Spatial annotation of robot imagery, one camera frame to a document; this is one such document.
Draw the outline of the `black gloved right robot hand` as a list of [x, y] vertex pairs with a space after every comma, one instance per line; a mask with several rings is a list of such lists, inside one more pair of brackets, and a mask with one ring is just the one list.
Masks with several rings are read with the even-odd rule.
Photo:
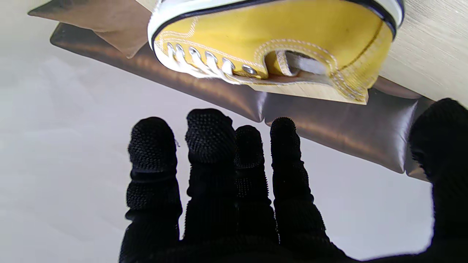
[[[177, 145], [157, 117], [132, 128], [127, 227], [121, 263], [355, 263], [326, 234], [301, 160], [294, 122], [271, 125], [274, 201], [256, 128], [234, 130], [216, 109], [187, 115], [191, 165], [184, 236]], [[433, 103], [411, 127], [413, 159], [432, 185], [433, 236], [425, 251], [370, 263], [466, 263], [468, 236], [467, 109], [451, 98]]]

